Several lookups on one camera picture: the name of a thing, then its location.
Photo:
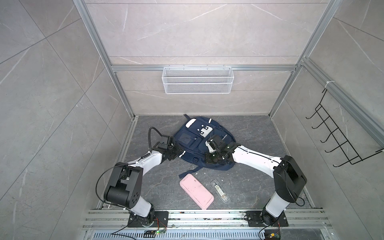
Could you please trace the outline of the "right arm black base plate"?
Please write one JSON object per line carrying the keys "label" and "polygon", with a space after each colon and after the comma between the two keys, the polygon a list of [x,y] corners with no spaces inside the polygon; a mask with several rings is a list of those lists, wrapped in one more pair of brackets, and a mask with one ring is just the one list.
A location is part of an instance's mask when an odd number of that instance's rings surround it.
{"label": "right arm black base plate", "polygon": [[246,211],[244,220],[248,222],[249,227],[289,226],[285,212],[282,212],[278,218],[275,218],[266,211]]}

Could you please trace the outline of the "navy blue student backpack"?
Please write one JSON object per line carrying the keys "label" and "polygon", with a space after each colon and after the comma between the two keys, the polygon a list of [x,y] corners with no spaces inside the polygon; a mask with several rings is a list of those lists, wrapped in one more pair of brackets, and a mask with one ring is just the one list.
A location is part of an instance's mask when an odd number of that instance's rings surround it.
{"label": "navy blue student backpack", "polygon": [[209,152],[206,142],[214,135],[219,135],[227,144],[236,142],[235,137],[217,121],[206,117],[189,117],[184,115],[187,122],[174,134],[176,142],[183,148],[179,156],[182,160],[194,164],[197,167],[179,175],[184,178],[187,174],[193,174],[202,168],[218,171],[228,171],[235,162],[226,165],[210,165],[206,163],[205,154]]}

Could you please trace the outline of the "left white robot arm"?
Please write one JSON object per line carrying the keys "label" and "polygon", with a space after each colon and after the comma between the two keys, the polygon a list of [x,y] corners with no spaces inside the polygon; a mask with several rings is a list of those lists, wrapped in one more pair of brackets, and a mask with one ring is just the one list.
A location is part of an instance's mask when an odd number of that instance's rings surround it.
{"label": "left white robot arm", "polygon": [[140,158],[117,163],[104,191],[103,200],[111,205],[128,209],[141,218],[152,218],[154,208],[141,196],[143,176],[152,168],[171,161],[183,153],[174,137],[165,136]]}

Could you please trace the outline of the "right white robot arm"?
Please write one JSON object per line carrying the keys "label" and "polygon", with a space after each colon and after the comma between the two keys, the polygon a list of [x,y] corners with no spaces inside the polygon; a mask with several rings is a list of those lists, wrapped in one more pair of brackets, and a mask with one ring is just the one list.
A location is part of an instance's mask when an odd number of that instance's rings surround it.
{"label": "right white robot arm", "polygon": [[307,183],[306,176],[291,156],[280,158],[265,155],[235,142],[226,143],[218,135],[209,138],[205,145],[209,151],[206,153],[208,164],[243,164],[274,180],[275,192],[261,213],[266,225],[277,221],[291,203],[297,202]]}

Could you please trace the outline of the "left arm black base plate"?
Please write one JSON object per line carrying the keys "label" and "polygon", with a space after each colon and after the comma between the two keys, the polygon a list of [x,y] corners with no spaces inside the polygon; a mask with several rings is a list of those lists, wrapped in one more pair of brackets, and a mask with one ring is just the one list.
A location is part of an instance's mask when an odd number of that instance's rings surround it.
{"label": "left arm black base plate", "polygon": [[140,217],[132,215],[128,221],[129,228],[158,228],[166,227],[168,225],[169,212],[167,211],[154,211],[150,212],[147,217]]}

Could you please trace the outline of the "pink pencil case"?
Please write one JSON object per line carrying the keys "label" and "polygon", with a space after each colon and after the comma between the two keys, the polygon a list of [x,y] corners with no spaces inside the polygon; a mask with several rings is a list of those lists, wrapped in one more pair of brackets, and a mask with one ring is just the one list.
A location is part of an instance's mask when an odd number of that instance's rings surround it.
{"label": "pink pencil case", "polygon": [[187,174],[180,181],[180,186],[202,210],[207,210],[215,199],[192,174]]}

